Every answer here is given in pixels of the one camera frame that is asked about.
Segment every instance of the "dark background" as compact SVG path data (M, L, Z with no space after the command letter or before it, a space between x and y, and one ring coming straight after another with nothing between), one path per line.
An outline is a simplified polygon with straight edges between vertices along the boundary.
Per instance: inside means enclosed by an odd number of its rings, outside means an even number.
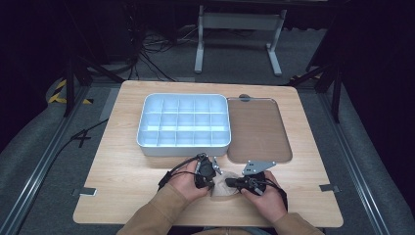
M46 108L46 91L62 76L68 59L65 40L97 64L127 61L139 44L131 44L131 38L140 40L151 28L174 41L176 29L195 24L198 13L197 6L184 5L91 0L51 1L49 6L45 2L3 1L0 8L0 151ZM329 28L311 65L342 59L349 97L414 212L415 23L407 2L350 1L348 6L357 10L339 14L330 9L311 13L297 9L289 12L285 27ZM49 7L54 14L49 14ZM131 9L135 24L126 17Z

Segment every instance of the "yellow tape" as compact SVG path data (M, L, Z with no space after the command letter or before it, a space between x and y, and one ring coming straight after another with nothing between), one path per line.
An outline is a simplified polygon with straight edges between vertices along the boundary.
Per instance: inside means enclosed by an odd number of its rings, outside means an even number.
M66 104L67 99L66 98L59 98L59 94L61 93L64 86L67 85L67 80L62 78L61 82L59 82L58 86L56 87L55 91L53 92L52 97L49 99L49 103L62 103ZM92 105L94 103L94 99L85 99L83 100L82 104L85 105Z

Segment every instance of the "metal rail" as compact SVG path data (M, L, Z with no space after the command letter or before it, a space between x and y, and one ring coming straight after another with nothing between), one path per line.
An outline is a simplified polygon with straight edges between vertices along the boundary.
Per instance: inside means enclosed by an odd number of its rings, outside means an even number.
M339 143L343 150L343 157L347 167L347 170L351 176L351 179L356 187L357 193L362 201L363 207L365 208L369 220L376 234L391 234L387 228L384 219L376 205L375 199L373 198L372 192L364 179L362 172L358 166L358 163L354 157L353 151L349 147L346 141L346 137L343 133L341 126L335 122L331 113L331 104L326 94L317 94L321 104L324 107L326 118L331 123Z
M52 166L55 161L56 154L59 151L59 148L62 143L64 134L69 128L70 122L74 117L76 111L82 104L82 101L88 93L89 87L81 86L78 88L78 95L75 100L75 106L72 112L67 117L64 117L60 122L51 142L43 153L42 158L37 164L32 175L28 178L21 195L16 200L15 205L12 210L9 212L6 220L0 228L0 235L11 235L18 234L21 229L25 218L30 212L31 206L33 205L36 196L40 190L40 187L43 184L47 176L49 168Z

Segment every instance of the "metal bracket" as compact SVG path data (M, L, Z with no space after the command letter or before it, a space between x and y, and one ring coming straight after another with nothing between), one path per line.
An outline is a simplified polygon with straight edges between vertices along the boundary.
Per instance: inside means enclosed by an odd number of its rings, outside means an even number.
M249 160L244 170L242 170L243 175L251 175L260 173L268 168L277 165L275 162L262 162L262 161L251 161Z
M220 167L219 167L219 164L217 164L217 161L216 161L216 157L213 157L213 161L212 161L212 163L211 163L211 166L213 167L213 169L218 173L218 174L222 174L222 170L220 169Z
M97 194L97 189L96 188L81 188L81 189L73 189L72 193L71 193L74 197L78 197L78 196L95 196Z
M320 186L321 192L326 192L326 191L333 191L334 193L342 192L342 190L340 190L337 185L324 184L324 185L319 185L319 186Z

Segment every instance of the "person's left hand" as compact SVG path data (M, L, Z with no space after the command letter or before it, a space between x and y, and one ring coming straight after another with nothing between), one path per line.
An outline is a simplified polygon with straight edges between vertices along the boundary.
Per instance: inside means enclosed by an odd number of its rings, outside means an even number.
M182 171L195 172L198 161L194 160L173 172L173 177L168 181L177 189L190 203L208 194L208 188L198 189L195 185L195 175L191 173L180 173Z

